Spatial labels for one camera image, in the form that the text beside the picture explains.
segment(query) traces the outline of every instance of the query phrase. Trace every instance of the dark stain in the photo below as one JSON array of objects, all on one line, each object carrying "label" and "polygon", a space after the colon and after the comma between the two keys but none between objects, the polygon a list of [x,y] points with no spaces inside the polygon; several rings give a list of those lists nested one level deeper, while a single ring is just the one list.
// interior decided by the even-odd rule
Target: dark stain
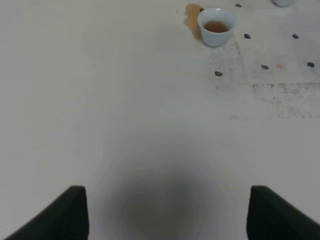
[{"label": "dark stain", "polygon": [[219,71],[215,71],[214,74],[217,76],[217,77],[222,77],[223,73],[222,72],[219,72]]},{"label": "dark stain", "polygon": [[273,104],[280,104],[281,103],[281,99],[279,97],[274,97],[273,98],[273,101],[270,102],[270,103],[273,103]]},{"label": "dark stain", "polygon": [[253,91],[254,91],[255,93],[257,93],[257,90],[258,90],[258,88],[259,88],[259,84],[252,84],[252,88],[253,88]]},{"label": "dark stain", "polygon": [[279,88],[283,88],[283,90],[285,90],[285,91],[288,90],[287,84],[285,84],[285,83],[278,83],[277,86],[278,86]]},{"label": "dark stain", "polygon": [[290,91],[290,93],[292,94],[298,94],[299,93],[299,89],[293,89]]},{"label": "dark stain", "polygon": [[315,67],[315,64],[314,64],[313,62],[310,62],[310,61],[307,63],[307,65],[308,65],[310,68],[314,68],[314,67]]},{"label": "dark stain", "polygon": [[261,65],[261,68],[263,68],[264,70],[268,70],[269,69],[269,67],[266,66],[266,65]]}]

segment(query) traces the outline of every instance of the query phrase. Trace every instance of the tea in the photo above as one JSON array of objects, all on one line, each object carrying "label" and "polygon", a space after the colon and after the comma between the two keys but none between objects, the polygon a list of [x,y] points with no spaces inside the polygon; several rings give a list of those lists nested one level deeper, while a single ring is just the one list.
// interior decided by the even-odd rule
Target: tea
[{"label": "tea", "polygon": [[225,23],[218,20],[208,21],[203,27],[213,33],[225,33],[229,30]]}]

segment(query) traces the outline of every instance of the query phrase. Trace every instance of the black dot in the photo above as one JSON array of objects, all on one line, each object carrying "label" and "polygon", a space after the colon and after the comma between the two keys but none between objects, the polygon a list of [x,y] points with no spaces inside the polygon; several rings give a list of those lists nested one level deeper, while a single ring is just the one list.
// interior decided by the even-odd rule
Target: black dot
[{"label": "black dot", "polygon": [[307,65],[308,65],[310,68],[314,68],[314,67],[315,67],[315,64],[314,64],[313,62],[310,62],[310,61],[307,63]]},{"label": "black dot", "polygon": [[219,72],[219,71],[215,71],[214,74],[217,76],[217,77],[221,77],[223,74],[222,72]]},{"label": "black dot", "polygon": [[269,67],[266,66],[266,65],[261,65],[261,67],[262,67],[264,70],[268,70],[268,69],[269,69]]}]

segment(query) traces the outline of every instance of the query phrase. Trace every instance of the black plastic part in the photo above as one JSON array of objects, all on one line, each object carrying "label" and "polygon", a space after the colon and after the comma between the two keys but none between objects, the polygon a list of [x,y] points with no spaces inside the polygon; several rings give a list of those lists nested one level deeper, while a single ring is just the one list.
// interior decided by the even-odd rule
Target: black plastic part
[{"label": "black plastic part", "polygon": [[71,186],[6,240],[87,240],[89,217],[84,186]]},{"label": "black plastic part", "polygon": [[266,186],[251,188],[249,240],[320,240],[320,225]]}]

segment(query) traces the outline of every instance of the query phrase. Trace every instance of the paper cup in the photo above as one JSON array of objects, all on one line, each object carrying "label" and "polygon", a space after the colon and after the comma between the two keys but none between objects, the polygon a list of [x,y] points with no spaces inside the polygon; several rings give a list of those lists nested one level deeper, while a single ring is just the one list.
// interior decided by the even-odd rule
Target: paper cup
[{"label": "paper cup", "polygon": [[[226,32],[212,32],[204,28],[204,25],[210,21],[223,22],[227,27]],[[227,10],[221,8],[207,8],[200,12],[198,24],[201,28],[202,40],[209,47],[218,47],[224,44],[230,37],[233,29],[237,24],[236,16]]]}]

